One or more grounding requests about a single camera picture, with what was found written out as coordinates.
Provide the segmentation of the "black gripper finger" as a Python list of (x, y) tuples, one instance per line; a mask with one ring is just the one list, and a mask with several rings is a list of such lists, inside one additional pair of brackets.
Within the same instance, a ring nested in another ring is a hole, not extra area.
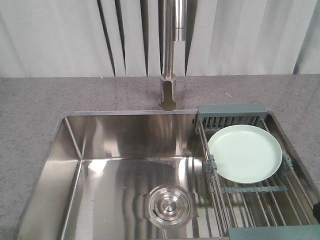
[(313, 205), (312, 214), (316, 220), (320, 220), (320, 201)]

